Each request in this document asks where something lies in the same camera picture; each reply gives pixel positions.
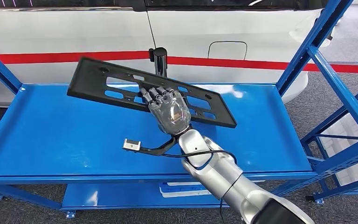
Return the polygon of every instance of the mounting hole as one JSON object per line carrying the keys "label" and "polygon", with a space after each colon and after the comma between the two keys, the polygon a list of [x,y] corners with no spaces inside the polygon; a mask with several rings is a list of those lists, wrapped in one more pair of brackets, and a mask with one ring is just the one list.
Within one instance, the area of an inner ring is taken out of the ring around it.
{"label": "mounting hole", "polygon": [[137,80],[141,80],[141,81],[145,80],[145,77],[143,77],[143,76],[133,75],[133,77],[134,77],[134,79],[137,79]]}
{"label": "mounting hole", "polygon": [[182,91],[182,92],[187,92],[187,89],[185,87],[182,87],[182,86],[178,86],[178,90]]}
{"label": "mounting hole", "polygon": [[204,112],[206,118],[216,119],[216,116],[213,113]]}
{"label": "mounting hole", "polygon": [[189,110],[190,110],[190,114],[197,115],[196,111],[193,108],[189,108]]}
{"label": "mounting hole", "polygon": [[108,96],[108,97],[114,97],[114,98],[118,98],[118,99],[123,99],[124,98],[122,93],[115,92],[115,91],[110,91],[110,90],[106,90],[105,95]]}
{"label": "mounting hole", "polygon": [[107,68],[105,68],[105,67],[101,67],[101,68],[99,68],[99,70],[100,70],[102,73],[109,72],[109,69],[107,69]]}

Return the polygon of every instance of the robot finger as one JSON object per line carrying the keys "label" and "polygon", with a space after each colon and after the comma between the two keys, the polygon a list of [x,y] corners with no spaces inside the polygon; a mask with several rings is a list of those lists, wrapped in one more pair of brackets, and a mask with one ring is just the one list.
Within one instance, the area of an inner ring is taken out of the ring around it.
{"label": "robot finger", "polygon": [[142,94],[143,99],[145,99],[146,104],[148,105],[153,99],[151,98],[149,92],[145,88],[141,88],[140,92]]}
{"label": "robot finger", "polygon": [[166,90],[167,90],[168,92],[173,92],[173,91],[174,91],[174,89],[171,88],[171,87],[168,87]]}
{"label": "robot finger", "polygon": [[156,88],[149,89],[151,98],[155,100],[158,104],[162,103],[162,96],[157,92]]}
{"label": "robot finger", "polygon": [[163,103],[168,104],[169,102],[171,102],[172,95],[170,94],[170,92],[164,89],[164,87],[162,86],[158,87],[157,91],[163,96],[162,97]]}
{"label": "robot finger", "polygon": [[165,94],[167,93],[167,90],[164,89],[164,87],[159,86],[159,87],[157,88],[157,92],[158,92],[161,96],[163,96],[163,95],[165,95]]}

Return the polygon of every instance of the wire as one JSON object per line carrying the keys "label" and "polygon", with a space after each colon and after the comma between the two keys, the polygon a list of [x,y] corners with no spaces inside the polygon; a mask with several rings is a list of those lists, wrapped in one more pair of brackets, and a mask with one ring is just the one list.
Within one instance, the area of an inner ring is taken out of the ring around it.
{"label": "wire", "polygon": [[223,224],[226,224],[226,222],[224,222],[224,218],[223,218],[223,210],[221,209],[222,207],[223,207],[223,197],[220,199],[219,213],[220,213],[221,221],[223,222]]}
{"label": "wire", "polygon": [[190,157],[190,156],[203,155],[203,154],[213,154],[213,153],[229,154],[234,159],[235,164],[237,164],[237,158],[235,157],[235,155],[233,153],[225,151],[225,150],[210,150],[210,151],[202,151],[202,152],[196,152],[196,153],[187,153],[187,154],[182,154],[182,155],[172,155],[172,154],[164,153],[164,154],[162,154],[162,156],[173,157],[173,158],[183,158],[183,157]]}
{"label": "wire", "polygon": [[[182,154],[182,155],[172,155],[172,154],[165,154],[164,153],[164,154],[162,154],[162,156],[173,157],[173,158],[183,158],[183,157],[190,157],[190,156],[203,155],[203,154],[213,154],[213,153],[226,153],[226,154],[229,154],[234,159],[235,164],[237,164],[237,158],[235,157],[235,155],[233,153],[225,151],[225,150],[210,150],[210,151],[202,151],[202,152],[196,152],[196,153],[187,153],[187,154]],[[224,195],[226,195],[226,193],[234,186],[234,184],[235,184],[235,182],[237,180],[235,180],[234,183],[231,184],[230,188],[224,193]],[[221,220],[222,220],[223,224],[226,224],[226,222],[224,221],[223,209],[222,209],[223,208],[223,197],[221,197],[221,199],[220,199],[219,213],[220,213],[220,217],[221,217]]]}

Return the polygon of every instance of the robotic arm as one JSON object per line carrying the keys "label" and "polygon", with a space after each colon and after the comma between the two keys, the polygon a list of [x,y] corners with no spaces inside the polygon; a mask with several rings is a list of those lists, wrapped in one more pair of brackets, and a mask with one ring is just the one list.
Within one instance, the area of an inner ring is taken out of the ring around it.
{"label": "robotic arm", "polygon": [[[142,88],[143,99],[159,128],[179,143],[183,167],[216,198],[223,199],[247,224],[314,224],[301,209],[246,178],[235,158],[190,126],[190,112],[177,90]],[[140,142],[125,140],[124,149],[139,151]]]}

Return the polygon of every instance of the red stripe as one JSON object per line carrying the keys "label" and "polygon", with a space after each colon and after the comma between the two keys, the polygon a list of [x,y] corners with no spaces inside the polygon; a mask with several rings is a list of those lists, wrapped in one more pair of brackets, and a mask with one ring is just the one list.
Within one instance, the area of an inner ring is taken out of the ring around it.
{"label": "red stripe", "polygon": [[110,51],[110,52],[76,52],[76,53],[37,53],[37,54],[2,54],[0,61],[4,64],[33,64],[77,62],[82,57],[102,61],[132,60],[149,58],[148,51]]}
{"label": "red stripe", "polygon": [[[103,61],[148,59],[148,51],[111,51],[111,52],[76,52],[76,53],[35,53],[35,54],[1,54],[0,60],[4,64],[29,64],[29,63],[61,63],[77,62],[82,57],[90,57]],[[246,69],[271,69],[285,70],[287,62],[266,62],[249,60],[214,59],[198,57],[169,56],[168,64],[212,66],[226,68]],[[332,64],[336,72],[358,73],[358,65]],[[304,71],[319,71],[316,65],[307,64]]]}

